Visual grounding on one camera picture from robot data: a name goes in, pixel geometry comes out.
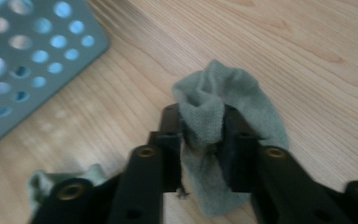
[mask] table surface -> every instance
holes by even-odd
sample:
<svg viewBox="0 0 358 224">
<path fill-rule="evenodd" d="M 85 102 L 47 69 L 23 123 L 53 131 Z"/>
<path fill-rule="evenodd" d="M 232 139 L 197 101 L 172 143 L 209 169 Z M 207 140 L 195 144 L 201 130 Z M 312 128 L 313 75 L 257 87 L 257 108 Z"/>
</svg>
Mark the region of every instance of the table surface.
<svg viewBox="0 0 358 224">
<path fill-rule="evenodd" d="M 290 150 L 326 186 L 358 179 L 358 1 L 92 0 L 111 46 L 0 140 L 0 223 L 25 223 L 38 169 L 111 176 L 158 128 L 171 86 L 209 61 L 258 79 Z M 255 223 L 250 204 L 204 217 L 164 196 L 165 223 Z"/>
</svg>

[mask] wooden table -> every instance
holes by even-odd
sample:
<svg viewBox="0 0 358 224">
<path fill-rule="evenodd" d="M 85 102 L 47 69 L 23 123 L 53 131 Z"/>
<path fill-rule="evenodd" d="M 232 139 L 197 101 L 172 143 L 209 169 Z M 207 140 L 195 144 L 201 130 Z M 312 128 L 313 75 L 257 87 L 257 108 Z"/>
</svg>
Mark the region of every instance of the wooden table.
<svg viewBox="0 0 358 224">
<path fill-rule="evenodd" d="M 30 216 L 34 170 L 110 176 L 158 127 L 172 84 L 212 60 L 255 76 L 290 148 L 333 189 L 358 179 L 358 1 L 90 0 L 109 50 L 0 141 L 0 223 Z M 165 196 L 165 223 L 255 223 L 250 204 L 223 217 Z"/>
</svg>

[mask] blue plastic basket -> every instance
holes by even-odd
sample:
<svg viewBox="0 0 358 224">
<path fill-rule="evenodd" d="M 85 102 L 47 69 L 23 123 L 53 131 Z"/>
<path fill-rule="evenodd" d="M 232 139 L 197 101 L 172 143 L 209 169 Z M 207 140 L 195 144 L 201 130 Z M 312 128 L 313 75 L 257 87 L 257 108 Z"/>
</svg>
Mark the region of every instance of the blue plastic basket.
<svg viewBox="0 0 358 224">
<path fill-rule="evenodd" d="M 0 137 L 107 47 L 85 0 L 0 0 Z"/>
</svg>

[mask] small cloth scrap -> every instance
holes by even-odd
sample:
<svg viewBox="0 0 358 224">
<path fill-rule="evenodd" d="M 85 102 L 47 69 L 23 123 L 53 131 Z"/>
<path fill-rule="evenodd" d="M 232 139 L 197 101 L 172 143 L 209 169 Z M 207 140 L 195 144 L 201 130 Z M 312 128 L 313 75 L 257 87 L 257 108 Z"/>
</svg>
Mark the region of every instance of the small cloth scrap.
<svg viewBox="0 0 358 224">
<path fill-rule="evenodd" d="M 207 217 L 224 215 L 249 199 L 249 194 L 229 189 L 214 156 L 222 140 L 225 104 L 239 110 L 263 139 L 261 145 L 287 149 L 280 116 L 254 77 L 218 61 L 178 81 L 172 93 L 189 129 L 181 157 L 200 211 Z"/>
<path fill-rule="evenodd" d="M 99 186 L 106 181 L 106 177 L 100 164 L 91 165 L 88 171 L 83 174 L 46 174 L 44 171 L 35 171 L 28 178 L 27 182 L 28 204 L 32 216 L 36 214 L 37 209 L 42 205 L 46 198 L 48 198 L 54 185 L 71 178 L 88 179 L 94 186 Z"/>
</svg>

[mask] fabric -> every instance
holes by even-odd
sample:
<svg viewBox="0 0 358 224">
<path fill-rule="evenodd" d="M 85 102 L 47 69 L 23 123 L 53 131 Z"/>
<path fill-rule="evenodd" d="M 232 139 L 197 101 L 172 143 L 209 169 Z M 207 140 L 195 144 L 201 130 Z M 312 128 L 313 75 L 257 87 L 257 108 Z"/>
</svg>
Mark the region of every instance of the fabric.
<svg viewBox="0 0 358 224">
<path fill-rule="evenodd" d="M 44 171 L 35 171 L 27 182 L 28 204 L 30 205 L 31 213 L 33 215 L 36 213 L 55 184 L 70 178 L 88 179 L 94 186 L 99 186 L 106 181 L 100 164 L 91 165 L 88 171 L 83 174 L 46 174 Z"/>
<path fill-rule="evenodd" d="M 222 139 L 225 104 L 241 112 L 264 139 L 263 146 L 288 148 L 282 121 L 256 79 L 218 61 L 174 84 L 172 93 L 189 129 L 182 163 L 200 210 L 208 217 L 221 216 L 249 199 L 246 193 L 230 191 L 213 155 Z"/>
</svg>

